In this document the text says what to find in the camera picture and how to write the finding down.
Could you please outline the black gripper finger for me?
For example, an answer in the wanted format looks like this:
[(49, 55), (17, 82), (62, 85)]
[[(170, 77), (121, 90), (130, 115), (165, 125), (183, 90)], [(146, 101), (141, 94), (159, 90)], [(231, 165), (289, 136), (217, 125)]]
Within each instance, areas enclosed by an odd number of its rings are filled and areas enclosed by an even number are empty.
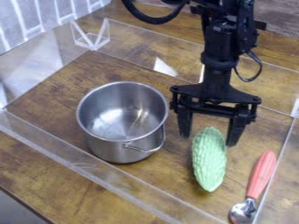
[(178, 125), (181, 136), (187, 139), (193, 131), (193, 112), (186, 107), (178, 108)]
[(229, 122), (229, 134), (226, 145), (233, 147), (238, 144), (246, 126), (251, 123), (250, 114), (237, 114)]

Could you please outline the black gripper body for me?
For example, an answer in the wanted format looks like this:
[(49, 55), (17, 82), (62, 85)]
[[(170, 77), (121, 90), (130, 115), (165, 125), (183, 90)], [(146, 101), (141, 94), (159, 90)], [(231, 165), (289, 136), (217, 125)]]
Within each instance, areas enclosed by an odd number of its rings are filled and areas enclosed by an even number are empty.
[(230, 85), (234, 68), (233, 63), (206, 65), (202, 83), (171, 87), (171, 109), (179, 120), (191, 120), (194, 113), (229, 119), (257, 119), (262, 99)]

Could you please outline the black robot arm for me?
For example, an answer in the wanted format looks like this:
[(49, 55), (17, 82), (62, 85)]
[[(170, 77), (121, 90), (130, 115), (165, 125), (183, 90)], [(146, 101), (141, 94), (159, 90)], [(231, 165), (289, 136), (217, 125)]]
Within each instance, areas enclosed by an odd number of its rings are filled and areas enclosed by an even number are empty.
[(239, 56), (258, 56), (258, 29), (254, 20), (255, 0), (194, 0), (191, 12), (201, 15), (205, 35), (203, 82), (173, 86), (171, 109), (178, 115), (182, 137), (193, 130), (193, 115), (205, 114), (230, 119), (226, 145), (239, 142), (246, 126), (257, 120), (262, 99), (230, 85), (238, 72)]

